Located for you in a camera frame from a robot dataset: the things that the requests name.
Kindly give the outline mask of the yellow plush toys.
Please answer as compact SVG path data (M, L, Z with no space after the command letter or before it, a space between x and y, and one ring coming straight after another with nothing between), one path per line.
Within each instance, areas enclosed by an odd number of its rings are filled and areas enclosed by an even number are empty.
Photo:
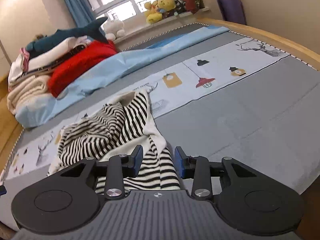
M180 0L155 0L153 2L146 2L144 4L144 8L146 9L144 12L146 23L152 25L167 17L177 16L180 5Z

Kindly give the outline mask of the dark blue shark plush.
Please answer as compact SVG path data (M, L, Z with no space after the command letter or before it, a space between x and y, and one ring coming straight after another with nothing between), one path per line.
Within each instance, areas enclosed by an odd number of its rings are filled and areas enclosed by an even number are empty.
M30 53L32 57L36 57L40 54L43 54L51 50L52 48L54 48L55 46L57 46L69 37L79 38L83 36L88 36L99 42L108 43L106 37L100 31L101 25L105 23L107 20L108 17L101 17L81 28L78 27L65 30L58 29L56 33L54 33L53 35L46 36L39 40L30 42L25 47L25 49Z

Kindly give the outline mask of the grey printed bed sheet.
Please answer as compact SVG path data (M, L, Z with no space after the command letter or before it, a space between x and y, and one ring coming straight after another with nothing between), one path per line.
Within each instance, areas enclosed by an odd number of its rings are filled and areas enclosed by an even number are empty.
M265 42L230 31L95 90L16 142L1 222L17 229L15 195L48 177L61 131L118 95L145 89L160 134L173 149L211 161L230 156L304 192L319 177L319 72Z

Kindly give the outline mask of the red knitted blanket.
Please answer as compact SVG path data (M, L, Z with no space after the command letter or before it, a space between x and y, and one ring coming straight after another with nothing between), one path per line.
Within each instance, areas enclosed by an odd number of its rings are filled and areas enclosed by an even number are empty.
M117 48L111 40L108 40L108 43L91 42L86 48L55 68L48 81L50 93L57 98L78 77L104 59L116 55L117 52Z

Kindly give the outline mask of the purple bag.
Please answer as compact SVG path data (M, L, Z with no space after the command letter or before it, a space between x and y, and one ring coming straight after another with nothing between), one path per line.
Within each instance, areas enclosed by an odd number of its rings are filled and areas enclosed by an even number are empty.
M246 16L241 0L217 0L224 21L246 25Z

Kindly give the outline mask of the wooden bed frame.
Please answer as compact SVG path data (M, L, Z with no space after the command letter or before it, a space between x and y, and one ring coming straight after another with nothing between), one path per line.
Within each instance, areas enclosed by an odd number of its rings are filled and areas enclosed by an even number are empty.
M319 71L319 54L306 48L305 46L288 40L287 38L270 33L265 30L250 27L243 24L227 22L223 20L215 20L212 18L198 18L192 24L214 25L226 27L231 31L255 38L259 41L266 42L278 49L302 60L308 66ZM7 93L8 93L8 76L1 76L1 171L6 168L7 161L11 150L14 148L15 142L22 133L22 126L18 124L13 115L7 109Z

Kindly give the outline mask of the striped white hooded sweater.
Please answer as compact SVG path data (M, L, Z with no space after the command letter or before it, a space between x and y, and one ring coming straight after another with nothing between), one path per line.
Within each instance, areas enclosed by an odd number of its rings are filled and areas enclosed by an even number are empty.
M88 157L107 161L115 155L129 155L141 145L143 160L139 173L135 178L124 178L125 191L181 188L145 89L118 95L91 116L62 129L60 135L49 176Z

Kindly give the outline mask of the cream folded blanket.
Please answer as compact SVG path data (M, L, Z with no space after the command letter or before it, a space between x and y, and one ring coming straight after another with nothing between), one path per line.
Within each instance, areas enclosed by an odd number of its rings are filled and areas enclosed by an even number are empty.
M50 75L31 76L13 88L7 96L8 110L15 115L18 107L22 106L31 98L46 94L49 91L48 81Z

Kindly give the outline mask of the white folded clothes stack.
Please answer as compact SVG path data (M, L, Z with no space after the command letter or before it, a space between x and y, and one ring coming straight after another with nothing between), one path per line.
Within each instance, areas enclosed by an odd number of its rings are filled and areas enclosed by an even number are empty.
M11 64L8 90L12 90L30 76L49 74L61 63L73 57L91 43L87 36L68 37L51 50L31 58L31 53L21 49L16 61Z

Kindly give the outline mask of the blue curtain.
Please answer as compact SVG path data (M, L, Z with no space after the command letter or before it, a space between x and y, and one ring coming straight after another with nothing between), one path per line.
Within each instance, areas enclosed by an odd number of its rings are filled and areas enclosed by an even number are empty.
M77 27L84 27L95 20L88 0L64 0Z

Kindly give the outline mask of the light blue quilt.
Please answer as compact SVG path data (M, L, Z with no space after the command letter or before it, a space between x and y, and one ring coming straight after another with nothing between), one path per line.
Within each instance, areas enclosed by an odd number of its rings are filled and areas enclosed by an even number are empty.
M61 99L52 95L36 96L17 110L15 119L24 128L45 124L95 90L104 88L153 62L228 31L226 27L194 23L164 32L96 64L68 85L63 90Z

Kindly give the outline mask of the white plush toy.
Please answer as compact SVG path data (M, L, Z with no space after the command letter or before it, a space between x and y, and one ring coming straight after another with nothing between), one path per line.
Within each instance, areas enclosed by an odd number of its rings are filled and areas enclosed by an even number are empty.
M120 20L110 20L103 24L103 30L107 40L115 41L126 35L124 30L124 22Z

